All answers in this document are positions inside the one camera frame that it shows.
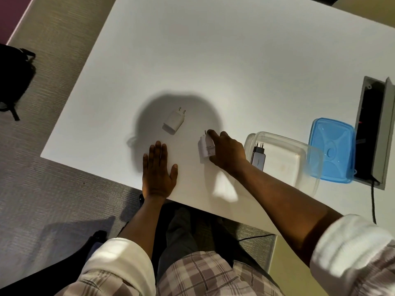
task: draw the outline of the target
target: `sleeve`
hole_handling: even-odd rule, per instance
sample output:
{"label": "sleeve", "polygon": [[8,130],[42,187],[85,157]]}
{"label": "sleeve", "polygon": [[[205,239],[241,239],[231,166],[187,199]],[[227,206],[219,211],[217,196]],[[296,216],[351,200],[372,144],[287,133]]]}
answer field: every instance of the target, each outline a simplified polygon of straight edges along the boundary
{"label": "sleeve", "polygon": [[57,296],[155,295],[155,276],[146,252],[123,238],[108,240],[84,265],[78,280]]}
{"label": "sleeve", "polygon": [[314,249],[310,271],[330,296],[393,295],[395,241],[357,215],[334,222]]}

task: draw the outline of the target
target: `finger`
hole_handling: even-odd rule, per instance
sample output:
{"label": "finger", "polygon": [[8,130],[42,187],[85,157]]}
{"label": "finger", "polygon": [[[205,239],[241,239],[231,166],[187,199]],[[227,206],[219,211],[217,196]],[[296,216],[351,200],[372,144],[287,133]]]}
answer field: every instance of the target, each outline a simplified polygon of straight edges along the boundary
{"label": "finger", "polygon": [[220,138],[218,136],[218,134],[216,133],[216,131],[214,130],[208,130],[207,134],[211,137],[211,139],[214,141],[214,144],[218,141],[218,139]]}
{"label": "finger", "polygon": [[174,164],[171,167],[171,171],[170,171],[170,179],[171,179],[171,183],[175,186],[175,184],[177,184],[177,177],[178,177],[178,165]]}
{"label": "finger", "polygon": [[167,169],[167,145],[166,144],[162,144],[162,151],[160,154],[160,163],[159,165],[161,167],[164,167]]}
{"label": "finger", "polygon": [[149,147],[149,154],[148,154],[148,167],[152,167],[154,164],[154,151],[155,151],[155,145],[151,145]]}
{"label": "finger", "polygon": [[222,131],[220,137],[229,137],[229,135],[225,131]]}
{"label": "finger", "polygon": [[148,155],[143,154],[143,176],[147,170],[148,170]]}
{"label": "finger", "polygon": [[161,144],[160,141],[158,140],[155,143],[154,166],[159,166],[160,152],[161,152]]}
{"label": "finger", "polygon": [[209,157],[209,160],[213,162],[216,166],[218,166],[218,159],[216,156]]}

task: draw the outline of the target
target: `white cuff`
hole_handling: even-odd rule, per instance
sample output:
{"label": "white cuff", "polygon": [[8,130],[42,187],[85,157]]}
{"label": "white cuff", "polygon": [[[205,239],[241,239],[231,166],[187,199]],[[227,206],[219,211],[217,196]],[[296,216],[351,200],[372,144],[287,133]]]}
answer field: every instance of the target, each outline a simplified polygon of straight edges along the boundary
{"label": "white cuff", "polygon": [[151,260],[133,241],[124,238],[108,240],[88,259],[81,274],[93,269],[119,276],[144,296],[155,295],[155,275]]}
{"label": "white cuff", "polygon": [[311,274],[330,296],[346,296],[362,268],[392,239],[388,231],[361,216],[344,216],[319,239],[310,261]]}

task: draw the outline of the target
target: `blue lid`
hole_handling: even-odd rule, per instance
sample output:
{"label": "blue lid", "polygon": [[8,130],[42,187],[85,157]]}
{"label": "blue lid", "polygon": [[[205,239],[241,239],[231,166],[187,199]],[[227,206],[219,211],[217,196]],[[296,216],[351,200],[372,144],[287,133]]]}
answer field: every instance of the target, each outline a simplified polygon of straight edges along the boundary
{"label": "blue lid", "polygon": [[309,145],[323,151],[321,179],[350,183],[355,174],[355,130],[344,122],[319,118],[313,121]]}

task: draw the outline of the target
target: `bag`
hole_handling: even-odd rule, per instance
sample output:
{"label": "bag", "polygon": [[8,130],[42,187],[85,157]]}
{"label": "bag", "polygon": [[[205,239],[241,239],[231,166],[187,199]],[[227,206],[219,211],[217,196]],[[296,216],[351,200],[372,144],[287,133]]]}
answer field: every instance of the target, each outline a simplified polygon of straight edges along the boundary
{"label": "bag", "polygon": [[15,103],[25,93],[34,74],[36,54],[25,49],[0,44],[0,111],[11,111],[16,121]]}

